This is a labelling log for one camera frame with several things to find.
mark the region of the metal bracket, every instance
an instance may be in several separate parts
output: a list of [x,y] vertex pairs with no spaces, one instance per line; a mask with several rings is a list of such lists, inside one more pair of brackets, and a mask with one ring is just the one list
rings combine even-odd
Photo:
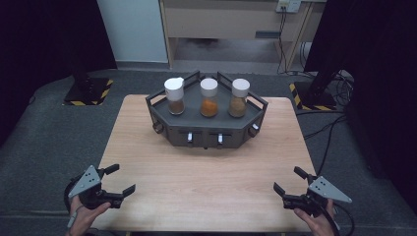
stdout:
[[309,189],[327,199],[339,200],[350,204],[352,203],[352,200],[349,197],[334,187],[332,183],[323,176],[320,176],[313,181],[313,183],[309,186]]
[[73,198],[75,195],[78,195],[98,184],[101,183],[101,179],[98,176],[97,171],[95,170],[94,166],[90,166],[86,172],[84,172],[81,179],[77,182],[76,186],[71,190],[68,194],[68,198]]

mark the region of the wall outlet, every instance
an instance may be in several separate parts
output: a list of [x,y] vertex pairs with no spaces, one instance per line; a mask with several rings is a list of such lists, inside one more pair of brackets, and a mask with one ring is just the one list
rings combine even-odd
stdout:
[[284,9],[288,9],[290,0],[279,0],[278,4],[276,5],[276,12],[284,12]]
[[301,0],[290,0],[289,5],[287,7],[287,12],[289,13],[298,13],[300,9]]
[[300,9],[301,0],[279,0],[275,11],[277,13],[298,13]]

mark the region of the black curtain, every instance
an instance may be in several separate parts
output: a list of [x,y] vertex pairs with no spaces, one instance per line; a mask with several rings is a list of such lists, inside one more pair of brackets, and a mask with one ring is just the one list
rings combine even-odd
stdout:
[[[388,177],[415,212],[416,13],[414,1],[328,0],[306,63],[306,71],[330,66],[353,76],[346,113],[358,145],[374,174]],[[328,58],[335,60],[324,65]]]
[[0,19],[1,146],[36,89],[72,75],[74,65],[78,71],[117,67],[95,0],[6,0]]

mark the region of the human hand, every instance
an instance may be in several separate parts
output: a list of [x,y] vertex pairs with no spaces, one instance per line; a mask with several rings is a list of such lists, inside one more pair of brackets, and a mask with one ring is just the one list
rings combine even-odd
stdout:
[[[331,216],[331,218],[333,218],[334,215],[332,199],[328,199],[328,205],[326,206],[326,210],[328,211],[328,214]],[[314,236],[334,235],[330,223],[323,214],[319,215],[317,218],[314,218],[313,216],[310,216],[300,208],[295,208],[294,213],[307,223]]]
[[111,203],[105,203],[98,206],[96,209],[88,209],[80,201],[79,196],[74,196],[71,201],[71,212],[77,212],[77,217],[71,228],[65,234],[66,236],[82,236],[91,227],[95,219],[105,213],[111,206]]

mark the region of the gray carpet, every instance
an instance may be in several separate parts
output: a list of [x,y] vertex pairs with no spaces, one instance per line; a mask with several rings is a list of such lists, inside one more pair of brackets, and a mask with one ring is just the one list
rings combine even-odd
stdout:
[[[114,80],[101,105],[62,105],[74,81],[71,77],[46,85],[37,90],[15,131],[0,148],[0,235],[63,235],[68,222],[68,217],[62,215],[63,191],[70,178],[91,164],[99,164],[123,98],[160,90],[166,79],[187,74],[111,70],[91,75]],[[291,82],[310,80],[253,74],[228,76],[247,79],[257,95],[290,98]],[[303,134],[308,135],[340,115],[300,115],[298,120]],[[306,140],[316,170],[324,156],[328,130]],[[343,206],[355,218],[354,235],[417,235],[417,216],[389,180],[372,176],[346,122],[333,129],[322,174],[353,200],[353,204]],[[33,214],[29,210],[46,212]],[[342,226],[342,235],[348,232],[350,223],[343,212],[336,221]]]

